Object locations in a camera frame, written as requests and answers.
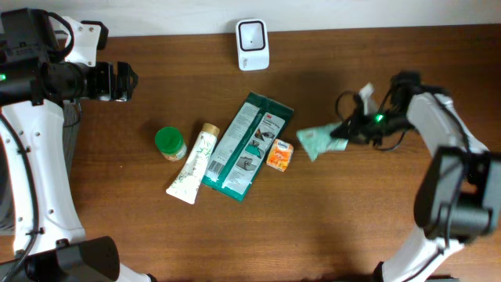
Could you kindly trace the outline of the light green wipes packet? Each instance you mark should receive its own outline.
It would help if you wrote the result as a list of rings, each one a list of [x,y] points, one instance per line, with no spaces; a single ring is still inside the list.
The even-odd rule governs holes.
[[[340,125],[341,123],[338,122],[297,131],[296,136],[311,162],[314,162],[319,155],[326,152],[345,150],[348,145],[346,139],[330,136],[330,133]]]

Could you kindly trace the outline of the green lid jar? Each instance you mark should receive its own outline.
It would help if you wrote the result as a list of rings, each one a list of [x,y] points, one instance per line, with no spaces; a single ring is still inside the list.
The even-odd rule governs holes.
[[[175,127],[160,129],[155,135],[154,142],[163,157],[169,161],[179,161],[186,155],[185,140]]]

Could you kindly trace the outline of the orange tissue pack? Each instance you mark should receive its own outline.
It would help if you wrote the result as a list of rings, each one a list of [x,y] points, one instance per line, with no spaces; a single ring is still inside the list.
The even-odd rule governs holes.
[[[276,139],[269,151],[266,164],[278,171],[285,172],[294,152],[292,144]]]

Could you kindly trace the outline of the green 3M gloves package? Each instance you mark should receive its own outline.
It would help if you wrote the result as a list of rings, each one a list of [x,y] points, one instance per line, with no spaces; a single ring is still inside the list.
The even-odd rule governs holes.
[[[294,109],[250,93],[218,141],[202,183],[242,201]]]

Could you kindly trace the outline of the white bamboo print tube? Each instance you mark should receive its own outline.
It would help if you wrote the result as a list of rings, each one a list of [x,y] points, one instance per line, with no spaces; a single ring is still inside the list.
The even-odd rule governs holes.
[[[182,170],[173,183],[166,189],[167,195],[188,204],[195,203],[219,132],[220,129],[217,126],[204,123]]]

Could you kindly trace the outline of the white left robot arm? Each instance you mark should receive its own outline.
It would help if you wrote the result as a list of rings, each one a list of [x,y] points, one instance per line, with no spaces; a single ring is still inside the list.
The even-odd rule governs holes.
[[[1,24],[5,211],[15,226],[15,258],[2,263],[2,280],[151,281],[121,263],[112,238],[86,238],[63,149],[65,102],[129,101],[137,74],[96,59],[108,37],[99,21],[23,8],[3,12]]]

